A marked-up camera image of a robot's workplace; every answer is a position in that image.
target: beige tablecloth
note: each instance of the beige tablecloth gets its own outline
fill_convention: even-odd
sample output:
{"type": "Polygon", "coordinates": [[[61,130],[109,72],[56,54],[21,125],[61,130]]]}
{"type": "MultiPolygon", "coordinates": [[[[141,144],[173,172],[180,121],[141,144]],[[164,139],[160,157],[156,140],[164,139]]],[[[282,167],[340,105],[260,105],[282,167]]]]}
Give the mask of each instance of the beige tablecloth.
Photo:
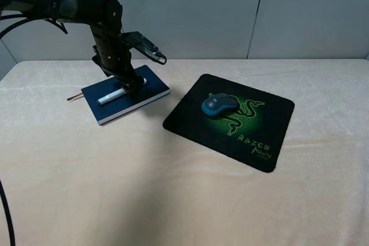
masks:
{"type": "Polygon", "coordinates": [[[369,61],[144,63],[171,94],[106,126],[66,101],[105,79],[91,61],[23,62],[0,82],[17,245],[369,245],[369,61]],[[295,102],[274,172],[162,128],[203,73],[295,102]]]}

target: blue computer mouse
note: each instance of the blue computer mouse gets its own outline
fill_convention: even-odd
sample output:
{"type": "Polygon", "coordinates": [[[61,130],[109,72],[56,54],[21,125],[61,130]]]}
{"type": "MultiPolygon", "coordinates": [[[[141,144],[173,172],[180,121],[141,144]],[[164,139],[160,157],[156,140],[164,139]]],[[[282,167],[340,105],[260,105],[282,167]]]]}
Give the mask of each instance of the blue computer mouse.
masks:
{"type": "Polygon", "coordinates": [[[238,107],[237,99],[226,93],[210,96],[201,105],[202,111],[210,117],[217,116],[225,111],[235,110],[238,107]]]}

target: mouse pad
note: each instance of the mouse pad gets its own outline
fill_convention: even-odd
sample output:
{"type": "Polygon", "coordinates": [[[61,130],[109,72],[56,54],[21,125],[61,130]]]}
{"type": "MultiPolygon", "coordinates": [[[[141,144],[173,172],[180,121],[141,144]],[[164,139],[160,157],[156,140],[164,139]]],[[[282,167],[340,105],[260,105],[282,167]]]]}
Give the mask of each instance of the mouse pad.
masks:
{"type": "Polygon", "coordinates": [[[248,86],[204,74],[166,118],[163,127],[264,172],[272,172],[291,118],[294,103],[248,86]],[[239,108],[215,118],[201,104],[227,93],[239,108]]]}

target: blue book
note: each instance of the blue book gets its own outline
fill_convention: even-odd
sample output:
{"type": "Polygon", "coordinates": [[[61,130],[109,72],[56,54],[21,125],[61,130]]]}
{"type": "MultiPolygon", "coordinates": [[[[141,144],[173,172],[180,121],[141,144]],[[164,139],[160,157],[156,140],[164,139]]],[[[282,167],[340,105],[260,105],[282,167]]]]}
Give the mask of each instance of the blue book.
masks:
{"type": "Polygon", "coordinates": [[[138,67],[134,71],[147,80],[147,83],[134,96],[126,94],[104,105],[99,105],[97,103],[98,99],[122,87],[122,83],[115,77],[82,89],[83,95],[99,125],[169,94],[169,87],[148,66],[138,67]]]}

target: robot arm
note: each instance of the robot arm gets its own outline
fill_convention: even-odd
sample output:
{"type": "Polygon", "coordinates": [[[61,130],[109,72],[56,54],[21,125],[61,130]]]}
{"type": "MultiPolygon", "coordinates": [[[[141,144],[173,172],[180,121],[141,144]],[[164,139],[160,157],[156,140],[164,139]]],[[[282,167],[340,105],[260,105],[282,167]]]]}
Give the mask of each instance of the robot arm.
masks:
{"type": "Polygon", "coordinates": [[[0,39],[17,26],[33,21],[46,20],[64,33],[64,23],[90,25],[96,45],[92,60],[106,76],[113,75],[127,90],[136,90],[144,79],[137,76],[131,65],[130,49],[135,48],[154,62],[164,65],[167,58],[139,32],[121,33],[122,5],[118,0],[0,0],[1,10],[22,14],[3,16],[0,19],[25,17],[0,33],[0,39]]]}

